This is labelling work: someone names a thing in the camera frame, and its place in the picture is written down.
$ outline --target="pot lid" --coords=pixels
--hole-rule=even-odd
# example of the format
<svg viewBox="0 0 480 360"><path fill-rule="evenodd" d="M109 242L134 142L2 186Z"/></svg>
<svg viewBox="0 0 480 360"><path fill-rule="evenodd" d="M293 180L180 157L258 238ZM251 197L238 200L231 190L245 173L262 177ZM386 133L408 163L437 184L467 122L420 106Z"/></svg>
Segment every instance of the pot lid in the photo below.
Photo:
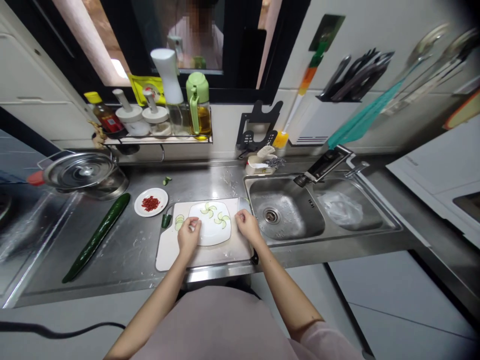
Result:
<svg viewBox="0 0 480 360"><path fill-rule="evenodd" d="M57 189L79 189L101 182L115 167L104 154L73 153L54 161L44 171L43 179Z"/></svg>

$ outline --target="stainless steel sink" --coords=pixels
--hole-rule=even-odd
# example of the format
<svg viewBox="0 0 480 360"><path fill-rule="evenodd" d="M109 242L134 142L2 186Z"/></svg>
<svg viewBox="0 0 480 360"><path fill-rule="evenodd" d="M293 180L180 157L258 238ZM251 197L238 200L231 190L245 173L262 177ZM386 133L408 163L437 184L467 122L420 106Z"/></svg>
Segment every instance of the stainless steel sink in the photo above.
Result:
<svg viewBox="0 0 480 360"><path fill-rule="evenodd" d="M379 229L384 225L380 210L353 181L346 178L326 178L324 182L318 182L312 187L313 194L319 203L321 203L319 197L327 195L328 192L340 192L361 206L362 220L359 223L338 223L337 225L341 228L355 232Z"/></svg>
<svg viewBox="0 0 480 360"><path fill-rule="evenodd" d="M358 176L347 179L344 173L334 171L323 182L303 188L293 182L297 174L247 176L244 182L250 207L266 242L279 246L402 230L400 222ZM360 204L361 221L336 223L319 201L329 191Z"/></svg>
<svg viewBox="0 0 480 360"><path fill-rule="evenodd" d="M292 240L320 236L322 213L307 189L289 177L246 180L260 230L270 239Z"/></svg>

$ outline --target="yellow bottle cap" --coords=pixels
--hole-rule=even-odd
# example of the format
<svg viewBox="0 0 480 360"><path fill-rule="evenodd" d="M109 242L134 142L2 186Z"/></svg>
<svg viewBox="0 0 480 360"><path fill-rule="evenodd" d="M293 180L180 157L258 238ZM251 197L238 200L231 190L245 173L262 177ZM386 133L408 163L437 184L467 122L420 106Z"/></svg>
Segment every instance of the yellow bottle cap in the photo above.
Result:
<svg viewBox="0 0 480 360"><path fill-rule="evenodd" d="M86 99L90 104L98 104L102 102L102 98L100 97L99 93L96 91L86 92L85 95Z"/></svg>

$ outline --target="hand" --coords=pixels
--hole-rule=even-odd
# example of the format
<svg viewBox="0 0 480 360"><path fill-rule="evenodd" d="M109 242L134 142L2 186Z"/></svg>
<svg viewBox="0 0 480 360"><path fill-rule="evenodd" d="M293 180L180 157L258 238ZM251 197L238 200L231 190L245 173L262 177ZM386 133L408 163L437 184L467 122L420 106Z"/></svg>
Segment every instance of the hand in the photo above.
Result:
<svg viewBox="0 0 480 360"><path fill-rule="evenodd" d="M257 218L249 213L246 209L242 209L235 214L238 229L250 244L257 249L258 246L265 244L265 240L260 234L259 223Z"/></svg>
<svg viewBox="0 0 480 360"><path fill-rule="evenodd" d="M184 256L190 261L195 253L200 238L200 229L202 221L198 217L188 217L178 230L178 247L180 248L179 256Z"/></svg>

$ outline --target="person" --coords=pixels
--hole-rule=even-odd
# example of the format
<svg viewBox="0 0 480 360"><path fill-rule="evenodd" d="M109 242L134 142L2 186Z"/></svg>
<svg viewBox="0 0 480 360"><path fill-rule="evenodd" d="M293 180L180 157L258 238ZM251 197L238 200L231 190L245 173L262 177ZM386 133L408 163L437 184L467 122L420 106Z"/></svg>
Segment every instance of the person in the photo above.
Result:
<svg viewBox="0 0 480 360"><path fill-rule="evenodd" d="M168 47L175 50L179 68L222 69L224 35L214 22L217 2L187 0L186 16L168 31ZM201 64L195 58L201 58Z"/></svg>
<svg viewBox="0 0 480 360"><path fill-rule="evenodd" d="M257 219L243 209L235 220L259 256L291 339L284 335L267 305L245 291L206 286L188 292L175 304L202 226L197 217L189 217L178 231L178 257L107 353L106 360L363 359L343 335L324 322L275 259L262 238Z"/></svg>

